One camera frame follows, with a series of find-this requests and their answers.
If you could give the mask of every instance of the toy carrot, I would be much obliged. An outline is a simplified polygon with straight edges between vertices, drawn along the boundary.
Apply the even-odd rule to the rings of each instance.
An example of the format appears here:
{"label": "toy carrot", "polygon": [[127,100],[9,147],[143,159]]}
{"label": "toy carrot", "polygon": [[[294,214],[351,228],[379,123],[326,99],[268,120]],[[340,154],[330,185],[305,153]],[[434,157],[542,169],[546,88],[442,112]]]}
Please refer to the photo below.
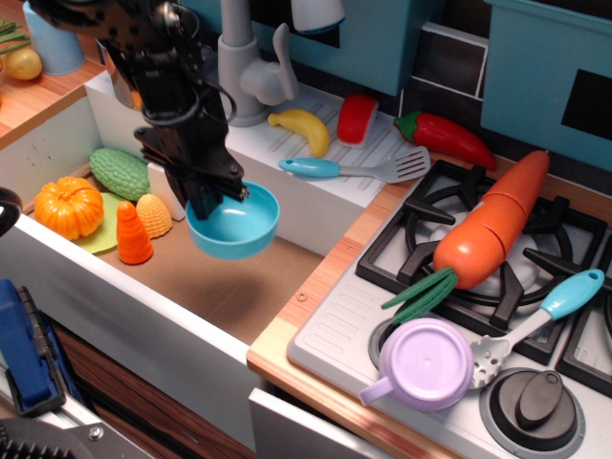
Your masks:
{"label": "toy carrot", "polygon": [[436,272],[384,303],[387,309],[405,302],[393,323],[421,316],[453,289],[475,287],[501,266],[536,204],[549,164],[548,153],[534,151],[491,187],[466,220],[438,244],[433,254]]}
{"label": "toy carrot", "polygon": [[129,201],[121,201],[117,207],[117,250],[126,265],[139,265],[153,256],[151,238]]}
{"label": "toy carrot", "polygon": [[495,170],[495,157],[478,136],[462,125],[426,112],[412,112],[393,120],[412,144]]}

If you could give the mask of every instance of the toy banana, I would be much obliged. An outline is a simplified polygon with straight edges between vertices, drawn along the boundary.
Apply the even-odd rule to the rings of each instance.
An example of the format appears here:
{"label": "toy banana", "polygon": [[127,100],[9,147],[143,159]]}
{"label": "toy banana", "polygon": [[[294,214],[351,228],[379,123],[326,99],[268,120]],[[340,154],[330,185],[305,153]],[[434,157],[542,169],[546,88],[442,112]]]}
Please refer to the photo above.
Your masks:
{"label": "toy banana", "polygon": [[442,301],[452,289],[467,290],[504,262],[529,218],[548,173],[548,153],[536,150],[508,170],[433,254],[435,273],[384,303],[406,302],[393,317],[404,323]]}
{"label": "toy banana", "polygon": [[282,113],[270,113],[270,126],[281,125],[285,129],[305,137],[315,158],[325,155],[329,147],[327,126],[316,115],[299,108],[291,108]]}

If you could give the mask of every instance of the orange pumpkin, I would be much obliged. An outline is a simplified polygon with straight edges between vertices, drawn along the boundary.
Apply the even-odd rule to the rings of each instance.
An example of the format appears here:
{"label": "orange pumpkin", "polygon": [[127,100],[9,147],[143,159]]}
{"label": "orange pumpkin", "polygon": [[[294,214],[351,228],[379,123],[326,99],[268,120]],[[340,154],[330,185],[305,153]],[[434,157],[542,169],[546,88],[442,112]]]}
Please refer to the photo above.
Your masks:
{"label": "orange pumpkin", "polygon": [[74,241],[94,232],[104,219],[100,192],[85,179],[64,177],[42,187],[34,198],[34,219]]}

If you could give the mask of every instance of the cardboard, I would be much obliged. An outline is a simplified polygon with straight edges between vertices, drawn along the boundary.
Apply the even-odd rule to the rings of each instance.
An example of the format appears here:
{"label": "cardboard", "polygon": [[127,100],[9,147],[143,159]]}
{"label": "cardboard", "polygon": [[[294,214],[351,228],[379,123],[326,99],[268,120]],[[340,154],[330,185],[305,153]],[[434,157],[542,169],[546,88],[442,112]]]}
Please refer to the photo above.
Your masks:
{"label": "cardboard", "polygon": [[252,258],[220,260],[193,245],[185,220],[173,224],[141,265],[121,263],[115,250],[99,257],[248,345],[322,260],[280,238]]}

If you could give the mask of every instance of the slotted spatula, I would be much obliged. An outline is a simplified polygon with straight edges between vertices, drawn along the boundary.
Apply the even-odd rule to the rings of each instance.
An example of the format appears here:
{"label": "slotted spatula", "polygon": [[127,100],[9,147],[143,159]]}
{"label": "slotted spatula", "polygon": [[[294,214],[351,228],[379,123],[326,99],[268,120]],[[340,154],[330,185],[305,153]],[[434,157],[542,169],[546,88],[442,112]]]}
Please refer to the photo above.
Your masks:
{"label": "slotted spatula", "polygon": [[513,347],[550,320],[565,317],[581,308],[600,289],[605,276],[600,270],[574,274],[558,284],[542,301],[539,309],[505,337],[486,335],[470,345],[474,355],[474,373],[470,389],[490,383]]}
{"label": "slotted spatula", "polygon": [[431,168],[429,151],[424,147],[413,148],[407,153],[390,158],[374,167],[340,165],[317,158],[291,158],[282,160],[281,169],[308,177],[332,178],[343,176],[374,177],[386,184],[397,184],[425,175]]}

